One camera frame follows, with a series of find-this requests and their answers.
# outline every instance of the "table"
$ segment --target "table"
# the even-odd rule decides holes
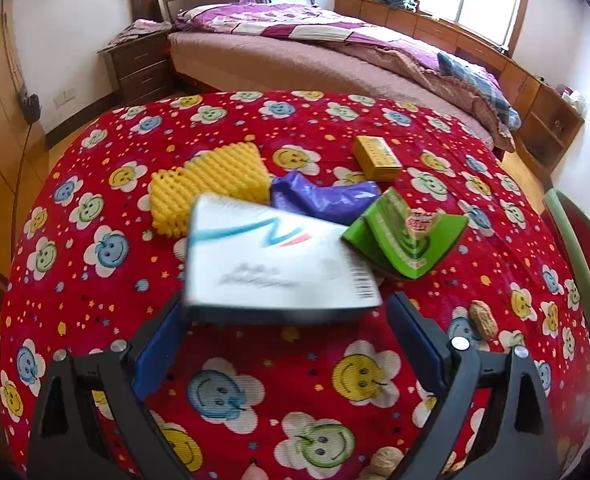
[[[185,239],[160,237],[150,225],[154,171],[247,141],[277,176],[299,170],[341,186],[364,178],[351,155],[361,134],[392,147],[404,165],[394,186],[411,206],[469,217],[430,273],[386,281],[382,296],[404,291],[424,316],[477,348],[502,352],[524,341],[548,395],[560,463],[572,462],[590,413],[587,330],[571,272],[519,187],[450,116],[408,102],[279,91],[113,110],[54,167],[25,223],[2,312],[2,420],[16,464],[25,467],[53,352],[86,354],[129,338],[182,286]],[[470,323],[473,300],[490,306],[496,339],[483,341]],[[135,470],[104,394],[94,399],[116,461]],[[487,400],[476,395],[449,470],[463,466]],[[383,306],[352,324],[195,325],[146,401],[196,478],[240,478],[257,460],[272,480],[354,480],[379,447],[406,452],[435,403]]]

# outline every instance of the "plaid pillow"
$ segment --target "plaid pillow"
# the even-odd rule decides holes
[[[506,100],[501,90],[445,52],[439,52],[437,59],[440,62],[441,75],[451,75],[460,81],[473,85],[495,107],[499,120],[506,124],[510,131],[514,132],[520,129],[520,115],[517,113],[517,110],[510,106],[510,103]]]

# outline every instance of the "green cardboard package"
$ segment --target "green cardboard package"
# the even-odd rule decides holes
[[[342,238],[382,272],[415,279],[441,260],[467,222],[462,215],[411,209],[391,187],[346,229]]]

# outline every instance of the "purple blanket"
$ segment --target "purple blanket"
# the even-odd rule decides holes
[[[400,50],[419,65],[440,73],[438,48],[389,28],[342,16],[331,10],[296,4],[216,4],[196,7],[178,18],[192,28],[223,34],[268,36],[278,40],[339,41]],[[499,88],[484,67],[452,56]]]

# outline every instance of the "metal screw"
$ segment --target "metal screw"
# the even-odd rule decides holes
[[[461,351],[468,350],[470,346],[468,339],[462,336],[454,337],[453,339],[451,339],[450,344],[453,345],[453,348],[456,348],[457,350]]]
[[[110,349],[116,353],[123,352],[127,346],[128,343],[125,339],[115,339],[115,341],[110,343]]]
[[[66,358],[66,350],[60,348],[59,350],[55,350],[53,354],[53,359],[55,361],[63,361]]]
[[[521,357],[522,359],[528,357],[528,349],[525,346],[517,345],[515,346],[514,351],[517,357]]]

